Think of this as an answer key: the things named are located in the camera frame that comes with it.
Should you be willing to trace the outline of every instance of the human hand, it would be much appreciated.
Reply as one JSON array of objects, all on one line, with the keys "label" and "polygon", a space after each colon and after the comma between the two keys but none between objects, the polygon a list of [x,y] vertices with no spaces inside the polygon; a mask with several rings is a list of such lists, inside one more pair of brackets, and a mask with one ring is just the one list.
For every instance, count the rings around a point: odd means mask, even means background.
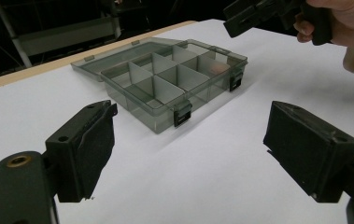
[{"label": "human hand", "polygon": [[[354,0],[306,0],[312,7],[325,7],[330,9],[330,22],[332,26],[333,42],[336,45],[354,47]],[[305,43],[313,39],[315,27],[304,20],[304,15],[296,16],[293,25],[299,32],[298,41]]]}]

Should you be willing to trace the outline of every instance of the table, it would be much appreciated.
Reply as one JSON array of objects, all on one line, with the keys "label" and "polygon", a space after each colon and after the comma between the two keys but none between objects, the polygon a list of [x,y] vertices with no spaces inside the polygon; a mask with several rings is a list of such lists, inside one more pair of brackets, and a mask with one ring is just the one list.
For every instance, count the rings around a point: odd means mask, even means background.
[{"label": "table", "polygon": [[[338,204],[315,203],[262,143],[274,100],[354,136],[354,74],[343,69],[345,48],[314,47],[259,29],[231,39],[216,20],[165,30],[155,35],[247,56],[242,86],[161,134],[119,106],[116,145],[94,194],[58,203],[61,223],[347,223],[347,195]],[[83,106],[108,99],[104,83],[69,65],[91,54],[34,67],[29,73],[37,76],[0,78],[0,160],[44,152],[45,140]]]}]

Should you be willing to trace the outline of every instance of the plastic organizer box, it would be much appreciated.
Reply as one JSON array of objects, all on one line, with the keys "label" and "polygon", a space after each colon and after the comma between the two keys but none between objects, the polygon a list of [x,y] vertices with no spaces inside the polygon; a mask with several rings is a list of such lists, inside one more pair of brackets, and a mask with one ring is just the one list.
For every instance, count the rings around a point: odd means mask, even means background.
[{"label": "plastic organizer box", "polygon": [[152,37],[87,57],[72,67],[104,81],[113,100],[161,133],[240,86],[247,63],[245,56],[195,40]]}]

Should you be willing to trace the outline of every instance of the white table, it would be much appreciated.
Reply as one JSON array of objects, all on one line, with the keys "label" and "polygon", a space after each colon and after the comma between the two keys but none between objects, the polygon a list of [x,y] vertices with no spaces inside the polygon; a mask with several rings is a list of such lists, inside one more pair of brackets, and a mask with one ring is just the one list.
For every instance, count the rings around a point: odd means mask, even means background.
[{"label": "white table", "polygon": [[[247,56],[242,86],[161,134],[119,106],[116,145],[92,199],[58,203],[61,223],[347,223],[347,195],[338,204],[315,203],[262,143],[274,100],[354,136],[354,74],[342,67],[345,48],[258,29],[231,39],[215,20],[157,36]],[[105,99],[104,83],[70,65],[0,87],[0,160],[44,152],[45,140],[83,106]]]}]

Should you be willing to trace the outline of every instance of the white surface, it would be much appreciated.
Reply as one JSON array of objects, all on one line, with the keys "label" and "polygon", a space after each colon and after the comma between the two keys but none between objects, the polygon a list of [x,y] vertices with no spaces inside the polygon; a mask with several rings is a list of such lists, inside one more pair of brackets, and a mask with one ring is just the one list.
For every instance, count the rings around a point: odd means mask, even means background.
[{"label": "white surface", "polygon": [[[61,223],[347,223],[344,195],[304,194],[262,140],[272,101],[299,105],[354,136],[354,74],[345,48],[300,44],[251,29],[231,39],[222,21],[158,35],[195,39],[248,56],[242,86],[155,134],[119,106],[116,145],[91,200],[58,203]],[[45,151],[45,140],[83,106],[108,99],[66,66],[0,88],[0,160]]]}]

